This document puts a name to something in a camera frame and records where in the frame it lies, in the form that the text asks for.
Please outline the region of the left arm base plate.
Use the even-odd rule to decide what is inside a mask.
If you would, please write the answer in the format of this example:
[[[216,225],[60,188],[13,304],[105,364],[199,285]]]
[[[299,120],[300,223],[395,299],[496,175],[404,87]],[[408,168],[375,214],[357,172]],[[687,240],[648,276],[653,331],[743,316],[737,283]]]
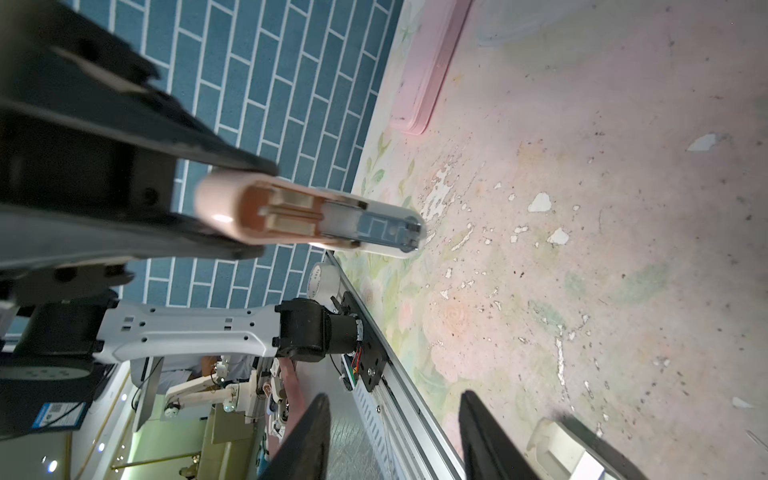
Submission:
[[[357,346],[348,356],[348,371],[352,374],[354,385],[360,384],[372,393],[390,363],[387,348],[375,322],[352,291],[343,294],[341,308],[344,314],[354,317],[359,325]]]

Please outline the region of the staple box sleeve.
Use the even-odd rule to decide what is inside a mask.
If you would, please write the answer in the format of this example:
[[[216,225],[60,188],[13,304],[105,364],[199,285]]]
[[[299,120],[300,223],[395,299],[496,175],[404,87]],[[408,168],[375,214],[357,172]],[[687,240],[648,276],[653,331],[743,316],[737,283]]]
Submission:
[[[542,418],[524,456],[541,479],[647,479],[624,454],[572,416]]]

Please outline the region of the pink stapler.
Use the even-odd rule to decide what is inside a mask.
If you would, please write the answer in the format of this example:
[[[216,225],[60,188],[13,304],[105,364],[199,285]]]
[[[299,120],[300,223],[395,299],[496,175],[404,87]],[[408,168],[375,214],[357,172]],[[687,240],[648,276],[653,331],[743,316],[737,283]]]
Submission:
[[[246,245],[309,244],[406,259],[428,236],[427,222],[410,208],[236,170],[209,173],[194,207],[204,224]]]

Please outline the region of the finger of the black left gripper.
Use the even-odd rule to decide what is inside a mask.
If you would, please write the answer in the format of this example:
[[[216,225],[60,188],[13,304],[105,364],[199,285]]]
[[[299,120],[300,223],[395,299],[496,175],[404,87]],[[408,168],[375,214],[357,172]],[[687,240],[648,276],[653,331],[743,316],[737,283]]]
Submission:
[[[156,67],[58,1],[1,4],[1,108],[176,158],[275,176],[158,90]]]
[[[25,270],[132,259],[256,259],[248,246],[175,213],[63,212],[1,206],[1,268]]]

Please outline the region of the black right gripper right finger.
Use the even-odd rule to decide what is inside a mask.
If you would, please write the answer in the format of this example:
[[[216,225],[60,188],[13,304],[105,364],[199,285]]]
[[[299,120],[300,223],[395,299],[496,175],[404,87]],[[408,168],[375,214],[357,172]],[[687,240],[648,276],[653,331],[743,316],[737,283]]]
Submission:
[[[467,480],[538,479],[474,391],[462,393],[458,420]]]

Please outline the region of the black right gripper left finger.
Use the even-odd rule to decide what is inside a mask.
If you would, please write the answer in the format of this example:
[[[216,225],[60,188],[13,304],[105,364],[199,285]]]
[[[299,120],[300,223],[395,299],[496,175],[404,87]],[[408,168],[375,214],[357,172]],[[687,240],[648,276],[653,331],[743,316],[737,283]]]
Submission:
[[[324,480],[330,451],[331,411],[326,394],[318,394],[269,462],[260,480]]]

